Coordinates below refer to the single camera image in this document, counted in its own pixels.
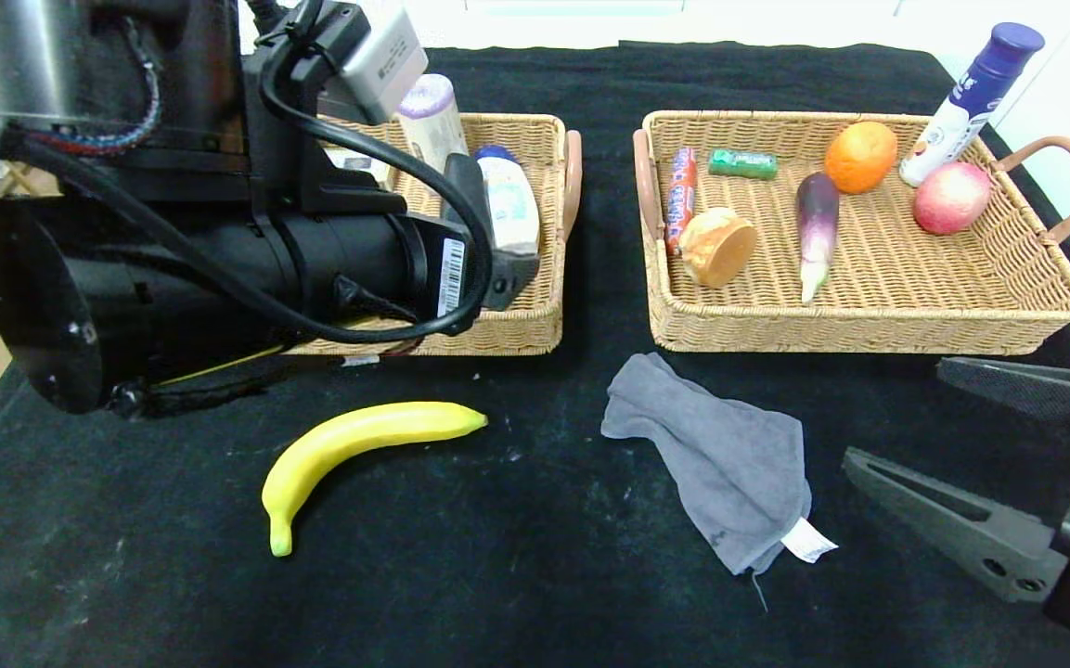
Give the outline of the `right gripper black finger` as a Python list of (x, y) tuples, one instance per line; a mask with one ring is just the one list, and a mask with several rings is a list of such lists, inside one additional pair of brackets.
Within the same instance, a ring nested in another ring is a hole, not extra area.
[(1070, 369), (980, 358), (942, 358), (938, 380), (1070, 429)]
[(857, 447), (844, 453), (850, 482), (1007, 603), (1044, 603), (1068, 558), (1039, 517), (930, 479)]

